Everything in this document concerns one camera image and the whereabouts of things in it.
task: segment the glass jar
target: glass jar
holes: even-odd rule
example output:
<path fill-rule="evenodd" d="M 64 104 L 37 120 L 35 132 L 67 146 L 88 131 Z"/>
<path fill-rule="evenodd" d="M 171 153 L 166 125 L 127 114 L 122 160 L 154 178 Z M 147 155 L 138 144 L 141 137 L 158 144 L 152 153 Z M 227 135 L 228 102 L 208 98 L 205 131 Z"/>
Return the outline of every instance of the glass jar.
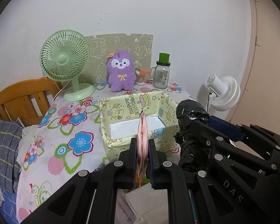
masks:
<path fill-rule="evenodd" d="M 157 61 L 157 66 L 150 69 L 150 79 L 153 86 L 159 89 L 165 89 L 168 85 L 170 62 L 160 63 Z"/>

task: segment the black cable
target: black cable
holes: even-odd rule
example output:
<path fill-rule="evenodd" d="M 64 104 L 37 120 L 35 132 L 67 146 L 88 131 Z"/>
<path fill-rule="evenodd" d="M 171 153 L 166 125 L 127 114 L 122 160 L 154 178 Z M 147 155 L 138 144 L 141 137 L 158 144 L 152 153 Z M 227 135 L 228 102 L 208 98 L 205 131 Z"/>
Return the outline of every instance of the black cable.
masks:
<path fill-rule="evenodd" d="M 208 104 L 210 103 L 210 95 L 211 95 L 212 93 L 209 93 L 208 94 Z"/>

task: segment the floral tablecloth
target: floral tablecloth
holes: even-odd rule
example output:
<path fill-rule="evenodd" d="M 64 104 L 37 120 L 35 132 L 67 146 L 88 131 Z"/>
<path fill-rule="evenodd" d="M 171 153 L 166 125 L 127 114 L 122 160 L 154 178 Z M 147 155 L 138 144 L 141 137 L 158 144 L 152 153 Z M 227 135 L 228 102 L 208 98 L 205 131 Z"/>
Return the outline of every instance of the floral tablecloth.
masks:
<path fill-rule="evenodd" d="M 60 95 L 51 105 L 31 140 L 21 170 L 17 192 L 17 219 L 24 220 L 81 169 L 89 172 L 108 163 L 100 129 L 99 101 L 102 98 L 156 91 L 151 81 L 135 85 L 133 91 L 113 93 L 107 83 L 94 84 L 92 96 L 68 102 Z M 175 82 L 166 94 L 177 104 L 190 95 Z M 160 149 L 177 162 L 179 148 Z"/>

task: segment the purple plush toy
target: purple plush toy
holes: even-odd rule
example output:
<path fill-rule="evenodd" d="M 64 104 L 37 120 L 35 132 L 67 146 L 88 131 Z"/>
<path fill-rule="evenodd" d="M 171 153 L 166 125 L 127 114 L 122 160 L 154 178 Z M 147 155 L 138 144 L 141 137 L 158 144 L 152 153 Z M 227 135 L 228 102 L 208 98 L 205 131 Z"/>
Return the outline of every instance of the purple plush toy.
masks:
<path fill-rule="evenodd" d="M 113 57 L 108 59 L 107 71 L 110 75 L 108 83 L 111 84 L 112 92 L 135 89 L 136 75 L 133 68 L 134 62 L 125 50 L 116 52 Z"/>

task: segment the yellow bow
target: yellow bow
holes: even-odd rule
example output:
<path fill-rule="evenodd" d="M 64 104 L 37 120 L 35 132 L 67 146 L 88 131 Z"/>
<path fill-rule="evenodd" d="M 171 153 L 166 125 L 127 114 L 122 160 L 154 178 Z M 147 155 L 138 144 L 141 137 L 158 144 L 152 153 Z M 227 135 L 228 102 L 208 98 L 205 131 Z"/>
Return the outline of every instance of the yellow bow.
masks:
<path fill-rule="evenodd" d="M 121 77 L 121 78 L 120 78 L 120 81 L 125 80 L 124 77 L 126 77 L 126 76 L 127 76 L 127 74 L 125 74 L 125 73 L 124 73 L 123 75 L 121 75 L 121 74 L 118 74 L 118 75 L 117 75 L 118 78 Z"/>

